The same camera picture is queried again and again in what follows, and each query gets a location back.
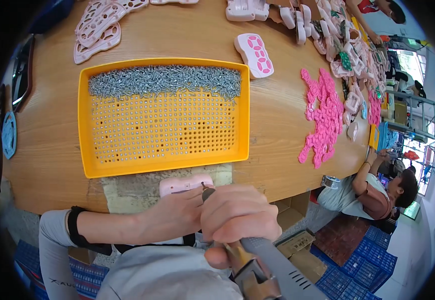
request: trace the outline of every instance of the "metal rack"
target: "metal rack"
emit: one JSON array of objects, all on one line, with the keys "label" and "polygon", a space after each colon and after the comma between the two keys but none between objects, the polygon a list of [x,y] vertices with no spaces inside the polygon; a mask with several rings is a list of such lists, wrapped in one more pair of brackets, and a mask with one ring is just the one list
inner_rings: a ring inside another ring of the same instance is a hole
[{"label": "metal rack", "polygon": [[428,132],[425,132],[423,130],[419,130],[419,129],[415,129],[413,128],[413,104],[415,104],[415,101],[418,102],[418,105],[421,104],[421,109],[422,109],[422,129],[427,128],[426,126],[426,121],[425,121],[425,106],[424,103],[430,104],[432,105],[433,111],[434,111],[434,120],[435,120],[435,102],[423,97],[419,97],[419,96],[415,96],[412,94],[408,94],[408,93],[401,93],[401,92],[395,92],[395,91],[386,91],[387,93],[390,94],[394,94],[397,97],[400,97],[404,100],[406,100],[407,105],[410,107],[409,110],[409,122],[408,122],[408,126],[402,125],[402,124],[398,124],[398,123],[393,123],[393,122],[389,122],[388,123],[388,127],[391,129],[395,129],[397,131],[401,131],[401,132],[405,132],[405,133],[415,133],[421,136],[425,136],[427,138],[433,139],[435,140],[435,132],[434,134],[430,134]]}]

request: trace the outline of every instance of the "floor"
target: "floor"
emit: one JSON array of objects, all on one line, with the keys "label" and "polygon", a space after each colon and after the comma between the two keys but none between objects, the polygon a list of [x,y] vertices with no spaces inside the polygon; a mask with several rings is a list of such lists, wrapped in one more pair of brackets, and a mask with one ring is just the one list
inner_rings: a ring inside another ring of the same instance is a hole
[{"label": "floor", "polygon": [[[338,212],[329,211],[320,205],[309,202],[305,218],[283,232],[278,241],[284,240],[305,228],[317,232],[337,215]],[[3,180],[1,183],[0,225],[9,231],[15,243],[23,240],[36,247],[39,246],[39,215],[17,209],[14,206],[13,195],[7,180]],[[112,267],[118,255],[115,249],[111,256],[98,254],[94,263],[99,266]]]}]

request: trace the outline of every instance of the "pink sprue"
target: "pink sprue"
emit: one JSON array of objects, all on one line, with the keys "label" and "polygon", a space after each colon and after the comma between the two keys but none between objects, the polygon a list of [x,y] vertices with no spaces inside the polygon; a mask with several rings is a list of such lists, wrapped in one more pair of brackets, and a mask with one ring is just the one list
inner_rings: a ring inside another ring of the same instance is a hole
[{"label": "pink sprue", "polygon": [[[334,144],[338,135],[342,133],[342,113],[344,105],[341,103],[334,80],[325,69],[319,69],[321,76],[319,82],[311,79],[306,69],[301,70],[301,77],[309,87],[307,91],[306,119],[314,120],[316,127],[314,134],[306,136],[306,144],[299,154],[299,162],[303,164],[311,147],[314,150],[314,168],[321,166],[334,155]],[[317,99],[321,102],[319,108],[314,109],[313,105]]]},{"label": "pink sprue", "polygon": [[377,98],[374,90],[369,91],[368,122],[376,126],[379,126],[381,122],[381,101]]}]

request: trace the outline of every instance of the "tool handle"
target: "tool handle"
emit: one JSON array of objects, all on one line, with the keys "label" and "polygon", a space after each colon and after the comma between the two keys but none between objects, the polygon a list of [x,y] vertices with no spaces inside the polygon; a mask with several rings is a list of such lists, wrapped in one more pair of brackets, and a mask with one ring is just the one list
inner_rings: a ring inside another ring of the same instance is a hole
[{"label": "tool handle", "polygon": [[283,299],[324,300],[327,297],[307,279],[286,257],[262,237],[247,237],[240,240],[243,248],[258,256],[269,272],[275,276],[281,289]]}]

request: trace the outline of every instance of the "perforated tray surface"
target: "perforated tray surface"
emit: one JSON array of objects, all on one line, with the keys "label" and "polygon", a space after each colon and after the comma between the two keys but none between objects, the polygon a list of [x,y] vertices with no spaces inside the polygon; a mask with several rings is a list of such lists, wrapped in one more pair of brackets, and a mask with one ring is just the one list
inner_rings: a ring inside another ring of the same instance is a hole
[{"label": "perforated tray surface", "polygon": [[[89,78],[149,65],[239,70],[241,93],[231,101],[211,92],[160,93],[123,99],[89,94]],[[249,156],[249,68],[199,58],[146,58],[83,69],[78,93],[79,143],[88,178],[246,160]]]}]

